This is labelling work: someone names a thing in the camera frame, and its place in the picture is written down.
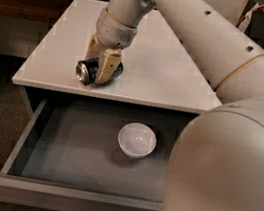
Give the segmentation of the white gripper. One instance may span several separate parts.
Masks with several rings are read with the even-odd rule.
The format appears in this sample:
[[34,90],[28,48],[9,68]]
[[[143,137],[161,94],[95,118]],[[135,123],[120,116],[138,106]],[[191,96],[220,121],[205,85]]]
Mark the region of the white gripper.
[[141,17],[136,17],[131,23],[122,22],[117,16],[111,14],[108,8],[103,8],[96,23],[96,34],[90,37],[86,60],[99,58],[99,70],[97,71],[96,83],[105,83],[111,78],[113,72],[122,61],[120,49],[131,45],[138,33],[138,24]]

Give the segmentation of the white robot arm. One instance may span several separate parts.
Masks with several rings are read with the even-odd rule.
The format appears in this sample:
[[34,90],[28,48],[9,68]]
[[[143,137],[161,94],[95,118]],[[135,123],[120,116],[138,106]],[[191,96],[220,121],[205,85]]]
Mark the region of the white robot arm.
[[107,82],[144,14],[158,9],[222,105],[171,152],[163,211],[264,211],[264,50],[203,0],[110,0],[88,56]]

